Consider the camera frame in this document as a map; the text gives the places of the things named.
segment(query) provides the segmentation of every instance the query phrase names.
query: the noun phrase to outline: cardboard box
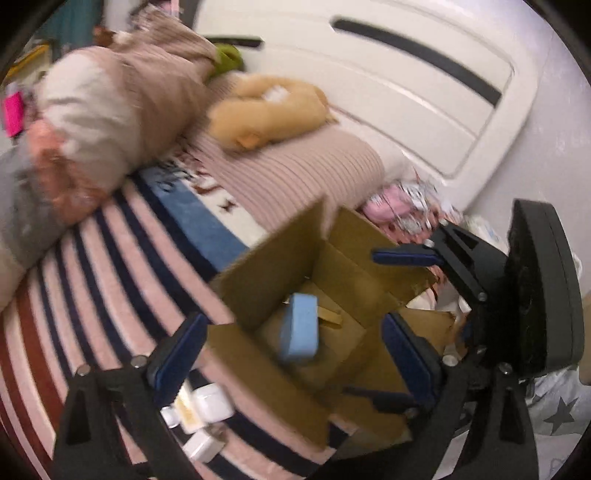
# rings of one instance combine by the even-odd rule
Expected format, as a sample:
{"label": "cardboard box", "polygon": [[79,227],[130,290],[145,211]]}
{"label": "cardboard box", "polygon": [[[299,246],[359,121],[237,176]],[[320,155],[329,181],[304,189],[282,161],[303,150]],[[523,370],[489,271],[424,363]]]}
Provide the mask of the cardboard box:
{"label": "cardboard box", "polygon": [[[403,418],[380,414],[369,400],[343,395],[342,389],[406,390],[381,342],[388,312],[402,309],[409,325],[439,352],[449,343],[453,319],[404,309],[434,281],[429,270],[374,264],[371,250],[394,244],[345,208],[323,239],[322,208],[321,202],[303,212],[213,280],[236,323],[210,327],[208,345],[274,415],[319,449],[326,447],[331,413],[394,443],[406,430]],[[282,365],[277,351],[283,302],[295,292],[316,295],[319,306],[342,315],[343,325],[320,326],[320,347],[311,362]]]}

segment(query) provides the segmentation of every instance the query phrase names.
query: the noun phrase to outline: green plush toy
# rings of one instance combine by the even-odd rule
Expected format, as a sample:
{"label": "green plush toy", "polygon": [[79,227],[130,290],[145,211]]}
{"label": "green plush toy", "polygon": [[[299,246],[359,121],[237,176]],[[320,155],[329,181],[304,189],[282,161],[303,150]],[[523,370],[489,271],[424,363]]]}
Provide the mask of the green plush toy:
{"label": "green plush toy", "polygon": [[215,46],[220,56],[220,62],[216,64],[212,78],[217,77],[222,73],[231,72],[232,70],[244,69],[242,55],[234,45],[229,45],[227,43],[216,43]]}

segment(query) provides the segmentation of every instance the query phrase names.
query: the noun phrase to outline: gray star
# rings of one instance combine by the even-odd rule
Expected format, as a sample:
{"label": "gray star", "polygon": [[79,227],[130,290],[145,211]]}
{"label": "gray star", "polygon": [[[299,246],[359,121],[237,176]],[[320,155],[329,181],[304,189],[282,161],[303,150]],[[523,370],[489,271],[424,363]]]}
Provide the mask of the gray star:
{"label": "gray star", "polygon": [[545,423],[552,424],[552,433],[550,433],[551,435],[555,434],[556,430],[558,430],[563,423],[574,422],[574,418],[570,414],[570,411],[573,409],[574,404],[577,403],[577,400],[578,398],[575,398],[572,402],[570,402],[567,405],[564,403],[562,397],[560,397],[560,401],[558,402],[558,410],[556,410],[556,413],[552,415],[550,418],[544,420]]}

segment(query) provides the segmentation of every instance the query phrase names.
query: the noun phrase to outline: pink tag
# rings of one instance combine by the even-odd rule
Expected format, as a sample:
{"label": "pink tag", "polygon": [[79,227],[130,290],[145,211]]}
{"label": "pink tag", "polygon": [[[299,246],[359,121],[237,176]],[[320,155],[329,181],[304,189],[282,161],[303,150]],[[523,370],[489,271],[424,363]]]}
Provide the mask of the pink tag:
{"label": "pink tag", "polygon": [[13,93],[4,99],[4,118],[6,119],[6,133],[15,137],[24,129],[25,102],[21,92]]}

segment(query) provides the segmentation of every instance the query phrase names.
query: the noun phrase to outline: stuffed animal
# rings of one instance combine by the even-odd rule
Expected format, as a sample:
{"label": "stuffed animal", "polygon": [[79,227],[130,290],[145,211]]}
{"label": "stuffed animal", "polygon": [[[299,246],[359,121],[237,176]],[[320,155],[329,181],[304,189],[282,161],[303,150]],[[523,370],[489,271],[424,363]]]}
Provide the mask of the stuffed animal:
{"label": "stuffed animal", "polygon": [[208,113],[209,134],[234,151],[254,150],[316,130],[333,121],[322,90],[299,80],[249,75],[230,98]]}

